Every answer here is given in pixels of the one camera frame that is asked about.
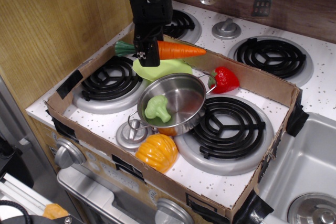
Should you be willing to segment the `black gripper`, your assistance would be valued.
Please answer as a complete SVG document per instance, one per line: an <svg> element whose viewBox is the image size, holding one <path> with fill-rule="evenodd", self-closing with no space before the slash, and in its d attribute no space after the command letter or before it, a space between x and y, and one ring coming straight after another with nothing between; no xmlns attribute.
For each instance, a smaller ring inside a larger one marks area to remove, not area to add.
<svg viewBox="0 0 336 224"><path fill-rule="evenodd" d="M158 40L163 40L163 26L172 21L172 0L130 0L135 32L133 44L140 65L160 65Z"/></svg>

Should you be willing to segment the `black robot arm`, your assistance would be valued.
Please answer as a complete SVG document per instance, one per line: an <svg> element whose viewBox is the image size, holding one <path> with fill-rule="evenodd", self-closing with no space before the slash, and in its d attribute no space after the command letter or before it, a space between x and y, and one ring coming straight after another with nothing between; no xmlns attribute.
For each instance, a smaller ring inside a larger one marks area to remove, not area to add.
<svg viewBox="0 0 336 224"><path fill-rule="evenodd" d="M135 24L133 44L140 64L144 67L160 65L159 41L163 27L172 21L172 0L129 0Z"/></svg>

